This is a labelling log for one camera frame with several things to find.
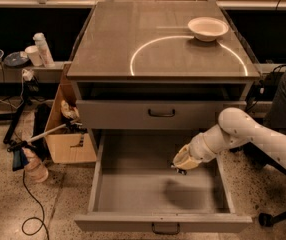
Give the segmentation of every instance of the white robotic arm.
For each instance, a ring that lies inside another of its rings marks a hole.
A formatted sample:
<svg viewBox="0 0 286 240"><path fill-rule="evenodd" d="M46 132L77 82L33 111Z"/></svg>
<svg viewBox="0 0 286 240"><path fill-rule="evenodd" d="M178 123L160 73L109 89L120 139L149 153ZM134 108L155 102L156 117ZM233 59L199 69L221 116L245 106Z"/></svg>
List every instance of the white robotic arm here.
<svg viewBox="0 0 286 240"><path fill-rule="evenodd" d="M286 135L255 122L248 114L237 108L223 110L218 124L196 135L174 157L173 167L180 172L207 163L225 149L252 142L275 162L286 169Z"/></svg>

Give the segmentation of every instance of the open cardboard box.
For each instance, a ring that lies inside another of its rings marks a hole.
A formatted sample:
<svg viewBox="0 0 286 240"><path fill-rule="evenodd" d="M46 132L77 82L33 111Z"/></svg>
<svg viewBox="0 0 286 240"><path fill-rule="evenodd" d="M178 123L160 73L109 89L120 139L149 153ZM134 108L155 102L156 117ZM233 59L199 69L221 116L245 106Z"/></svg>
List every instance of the open cardboard box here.
<svg viewBox="0 0 286 240"><path fill-rule="evenodd" d="M76 98L72 85L65 80L61 81L58 87L45 131L64 124L61 114L63 99L70 105L75 105ZM96 149L88 133L84 134L83 146L75 147L81 140L81 133L66 134L64 132L66 129L62 128L45 137L54 163L71 164L96 161Z"/></svg>

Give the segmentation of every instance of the paper cup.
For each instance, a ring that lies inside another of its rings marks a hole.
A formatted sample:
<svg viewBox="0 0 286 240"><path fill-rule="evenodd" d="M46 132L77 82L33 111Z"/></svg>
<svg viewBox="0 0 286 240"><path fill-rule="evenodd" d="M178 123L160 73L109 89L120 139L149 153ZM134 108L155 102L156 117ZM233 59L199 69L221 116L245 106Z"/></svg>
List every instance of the paper cup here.
<svg viewBox="0 0 286 240"><path fill-rule="evenodd" d="M41 66L43 64L39 54L39 50L36 45L29 46L25 49L25 52L34 66Z"/></svg>

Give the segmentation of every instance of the speckled floor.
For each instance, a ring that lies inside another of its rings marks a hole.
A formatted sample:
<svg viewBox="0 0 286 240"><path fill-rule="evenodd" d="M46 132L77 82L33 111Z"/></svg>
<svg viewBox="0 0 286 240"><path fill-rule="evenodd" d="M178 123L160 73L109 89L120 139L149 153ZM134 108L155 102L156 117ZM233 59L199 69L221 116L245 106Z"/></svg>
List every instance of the speckled floor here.
<svg viewBox="0 0 286 240"><path fill-rule="evenodd" d="M12 172L13 156L3 144L8 127L9 121L0 122L0 240L47 239L44 228L33 236L27 236L21 230L26 219L33 216L42 218L42 212L23 186L23 171ZM237 214L253 218L253 223L237 234L179 233L176 236L160 236L152 232L83 232L73 219L76 214L87 211L94 164L63 165L46 160L49 178L37 184L27 177L26 185L44 207L50 239L286 240L286 220L272 228L261 227L257 220L261 212L277 215L286 210L286 176L269 166L257 169L242 151L226 151L221 156ZM24 228L31 233L39 225L34 220L27 222Z"/></svg>

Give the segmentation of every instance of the drawer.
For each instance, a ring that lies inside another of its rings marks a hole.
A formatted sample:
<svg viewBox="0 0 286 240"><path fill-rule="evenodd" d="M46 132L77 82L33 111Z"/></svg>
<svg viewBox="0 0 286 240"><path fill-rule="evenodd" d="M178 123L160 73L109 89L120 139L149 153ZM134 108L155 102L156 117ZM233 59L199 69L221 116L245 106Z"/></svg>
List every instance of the drawer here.
<svg viewBox="0 0 286 240"><path fill-rule="evenodd" d="M224 108L245 105L244 101L77 101L88 129L208 129Z"/></svg>
<svg viewBox="0 0 286 240"><path fill-rule="evenodd" d="M104 132L84 231L239 232L252 223L238 216L220 159L177 174L170 163L191 131Z"/></svg>

